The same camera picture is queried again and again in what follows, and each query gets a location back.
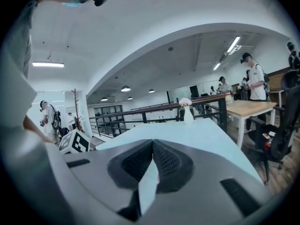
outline white ceiling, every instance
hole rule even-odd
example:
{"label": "white ceiling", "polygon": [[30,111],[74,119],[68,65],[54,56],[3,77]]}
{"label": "white ceiling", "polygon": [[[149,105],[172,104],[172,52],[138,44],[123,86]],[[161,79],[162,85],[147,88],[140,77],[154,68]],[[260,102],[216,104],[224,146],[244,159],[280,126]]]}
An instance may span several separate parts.
{"label": "white ceiling", "polygon": [[[121,95],[122,100],[125,101],[130,93],[120,91],[124,85],[129,86],[132,90],[137,90],[162,77],[193,71],[196,42],[200,45],[196,69],[199,71],[213,70],[223,52],[228,50],[237,35],[241,36],[238,44],[247,46],[256,46],[264,38],[262,34],[228,30],[197,34],[173,41],[129,63],[107,79],[87,101],[92,104],[95,103],[95,97],[99,101],[101,97],[112,96],[108,101],[112,102],[116,95]],[[169,52],[169,47],[173,47],[173,51]],[[219,69],[223,69],[232,62],[236,63],[243,52],[245,51],[238,51],[229,55]]]}
{"label": "white ceiling", "polygon": [[[103,70],[107,74],[103,64],[110,55],[113,56],[126,46],[124,43],[120,43],[122,46],[124,44],[123,47],[117,46],[120,35],[112,36],[114,33],[120,34],[122,21],[134,14],[143,14],[143,11],[149,11],[163,1],[165,0],[108,0],[100,7],[94,6],[92,0],[77,7],[52,1],[41,3],[33,16],[32,61],[63,62],[65,67],[31,67],[29,80],[61,79],[88,83],[96,70]],[[272,0],[248,1],[263,2],[267,7]],[[147,21],[151,18],[144,14],[144,19]],[[122,32],[126,34],[127,27],[123,29]],[[260,39],[260,36],[251,35],[250,32],[235,30],[199,34],[198,39],[195,38],[196,35],[185,37],[156,48],[129,63],[107,79],[96,93],[99,96],[115,96],[123,85],[134,89],[166,74],[193,70],[194,66],[197,70],[212,69],[236,35],[243,35],[240,41],[243,45],[255,45]],[[196,41],[200,47],[197,57]],[[116,51],[112,49],[107,53],[113,44],[116,44]],[[172,52],[167,50],[170,46],[174,47]],[[227,66],[234,56],[227,57],[222,66]]]}

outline black office chair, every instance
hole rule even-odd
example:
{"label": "black office chair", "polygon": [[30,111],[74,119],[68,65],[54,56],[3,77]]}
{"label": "black office chair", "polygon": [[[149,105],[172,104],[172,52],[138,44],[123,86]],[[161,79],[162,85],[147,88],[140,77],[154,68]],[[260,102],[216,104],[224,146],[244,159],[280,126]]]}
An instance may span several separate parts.
{"label": "black office chair", "polygon": [[[271,124],[266,125],[264,121],[250,117],[256,125],[256,130],[248,132],[249,137],[255,142],[255,152],[258,153],[259,161],[264,161],[266,171],[265,185],[269,181],[268,161],[279,163],[278,169],[282,168],[285,155],[291,152],[292,140],[296,131],[296,122],[300,114],[300,73],[297,70],[287,72],[282,78],[282,89],[287,92],[285,109],[274,107],[280,112],[280,126],[275,127]],[[263,134],[272,131],[274,137],[267,140]]]}

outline white vase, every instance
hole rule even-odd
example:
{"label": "white vase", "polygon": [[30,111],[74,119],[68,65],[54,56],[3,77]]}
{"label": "white vase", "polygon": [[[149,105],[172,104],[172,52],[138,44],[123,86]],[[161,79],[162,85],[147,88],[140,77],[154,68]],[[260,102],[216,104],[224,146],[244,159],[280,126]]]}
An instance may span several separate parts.
{"label": "white vase", "polygon": [[191,125],[194,123],[194,117],[189,109],[189,106],[184,107],[184,117],[183,117],[184,123],[186,125]]}

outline black mesh panel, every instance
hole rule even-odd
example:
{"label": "black mesh panel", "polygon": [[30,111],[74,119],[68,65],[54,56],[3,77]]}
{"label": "black mesh panel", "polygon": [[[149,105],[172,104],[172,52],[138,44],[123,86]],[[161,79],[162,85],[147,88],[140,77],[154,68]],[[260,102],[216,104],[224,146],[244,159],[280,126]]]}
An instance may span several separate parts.
{"label": "black mesh panel", "polygon": [[193,160],[183,152],[169,147],[165,142],[153,141],[153,159],[160,180],[156,193],[176,192],[193,176],[195,169]]}

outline pink flower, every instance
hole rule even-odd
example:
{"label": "pink flower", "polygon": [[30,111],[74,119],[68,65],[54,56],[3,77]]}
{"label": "pink flower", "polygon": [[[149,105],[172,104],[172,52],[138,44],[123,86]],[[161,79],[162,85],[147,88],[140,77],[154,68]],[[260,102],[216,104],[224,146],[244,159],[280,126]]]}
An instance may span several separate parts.
{"label": "pink flower", "polygon": [[189,106],[189,105],[192,105],[192,101],[189,100],[188,98],[182,98],[180,101],[179,101],[179,104],[182,106],[182,107],[185,107],[185,106]]}

